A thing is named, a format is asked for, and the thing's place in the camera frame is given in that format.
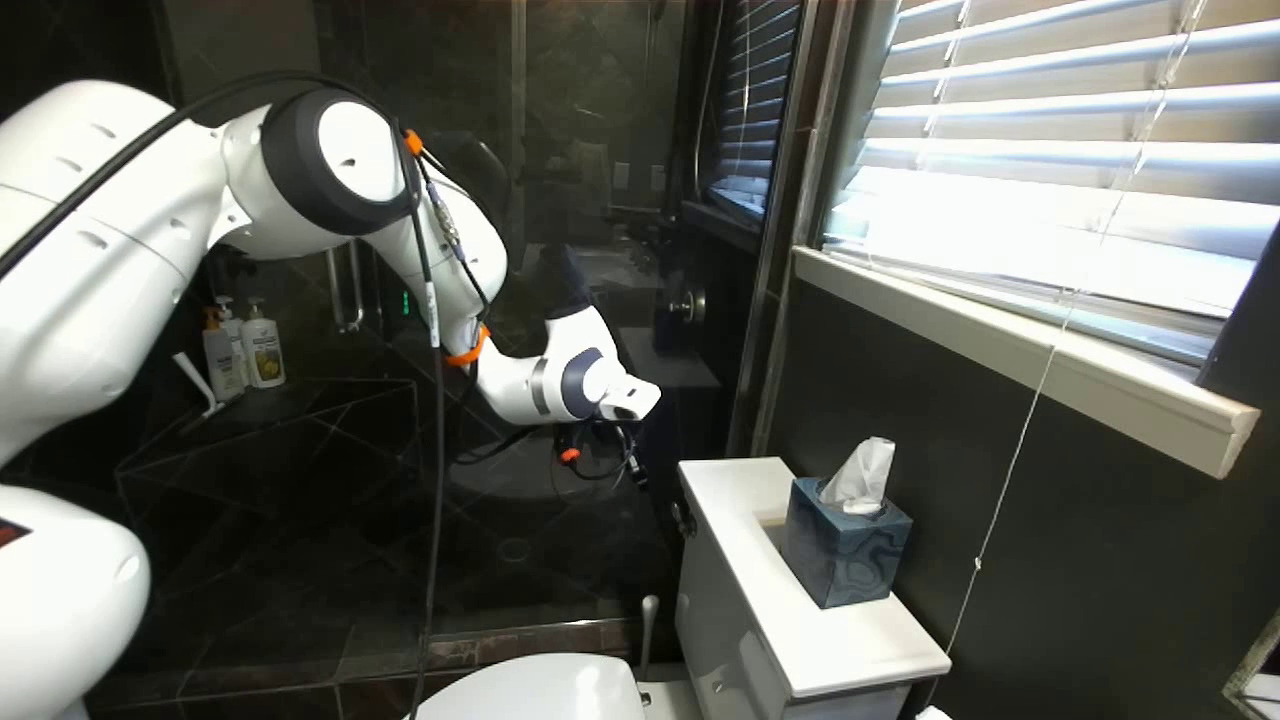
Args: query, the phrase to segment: shampoo bottle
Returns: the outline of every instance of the shampoo bottle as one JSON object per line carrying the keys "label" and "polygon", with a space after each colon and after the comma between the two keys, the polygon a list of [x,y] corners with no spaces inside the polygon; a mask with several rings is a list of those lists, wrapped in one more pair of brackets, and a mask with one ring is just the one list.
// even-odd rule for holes
{"label": "shampoo bottle", "polygon": [[233,384],[241,398],[250,390],[250,347],[245,347],[245,321],[235,315],[233,296],[218,296],[218,321],[233,347]]}
{"label": "shampoo bottle", "polygon": [[204,314],[204,368],[221,404],[245,391],[245,374],[235,368],[233,339],[218,309]]}
{"label": "shampoo bottle", "polygon": [[283,384],[282,328],[278,321],[264,315],[259,301],[250,305],[245,347],[250,347],[250,384],[282,390]]}

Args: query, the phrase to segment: dark wall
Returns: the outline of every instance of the dark wall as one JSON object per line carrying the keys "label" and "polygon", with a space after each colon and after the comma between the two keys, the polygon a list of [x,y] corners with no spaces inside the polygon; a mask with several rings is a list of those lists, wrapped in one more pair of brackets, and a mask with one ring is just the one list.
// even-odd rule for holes
{"label": "dark wall", "polygon": [[[945,646],[1033,391],[809,286],[792,296],[771,450],[828,475],[873,433],[916,515],[897,592]],[[1206,479],[1052,400],[1014,492],[940,706],[958,718],[1241,718],[1225,683],[1280,610],[1275,255],[1222,346],[1212,390],[1264,419]]]}
{"label": "dark wall", "polygon": [[0,25],[0,118],[71,78],[112,78],[160,92],[149,0],[10,0]]}
{"label": "dark wall", "polygon": [[508,0],[312,0],[321,69],[433,134],[505,147]]}

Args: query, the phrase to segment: robotic arm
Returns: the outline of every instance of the robotic arm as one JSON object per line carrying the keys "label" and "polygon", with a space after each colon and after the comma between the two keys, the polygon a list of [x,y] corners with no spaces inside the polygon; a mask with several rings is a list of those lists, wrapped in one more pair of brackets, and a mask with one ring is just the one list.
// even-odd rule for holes
{"label": "robotic arm", "polygon": [[[0,254],[160,118],[167,104],[138,89],[81,81],[6,122]],[[483,212],[423,157],[405,161],[379,114],[303,92],[221,127],[176,126],[6,263],[0,465],[129,390],[210,248],[283,262],[349,240],[370,240],[418,293],[433,337],[508,426],[657,408],[662,390],[620,366],[597,309],[548,321],[541,355],[505,355],[480,325],[508,277]]]}

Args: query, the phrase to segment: white blinds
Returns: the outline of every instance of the white blinds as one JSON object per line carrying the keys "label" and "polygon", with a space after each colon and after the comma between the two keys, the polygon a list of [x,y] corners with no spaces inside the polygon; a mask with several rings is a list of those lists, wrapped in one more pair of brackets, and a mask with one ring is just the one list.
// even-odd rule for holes
{"label": "white blinds", "polygon": [[798,25],[799,0],[740,0],[732,17],[714,197],[748,217],[763,217]]}
{"label": "white blinds", "polygon": [[828,248],[1199,368],[1280,217],[1280,0],[905,0],[864,114]]}

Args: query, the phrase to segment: toilet seat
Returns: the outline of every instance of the toilet seat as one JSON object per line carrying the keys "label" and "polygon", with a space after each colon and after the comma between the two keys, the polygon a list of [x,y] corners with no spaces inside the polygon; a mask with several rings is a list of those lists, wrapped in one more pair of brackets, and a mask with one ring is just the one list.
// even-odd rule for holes
{"label": "toilet seat", "polygon": [[449,683],[418,720],[644,720],[644,706],[626,660],[543,652]]}
{"label": "toilet seat", "polygon": [[129,530],[31,488],[0,484],[0,522],[0,718],[71,720],[146,621],[149,552]]}

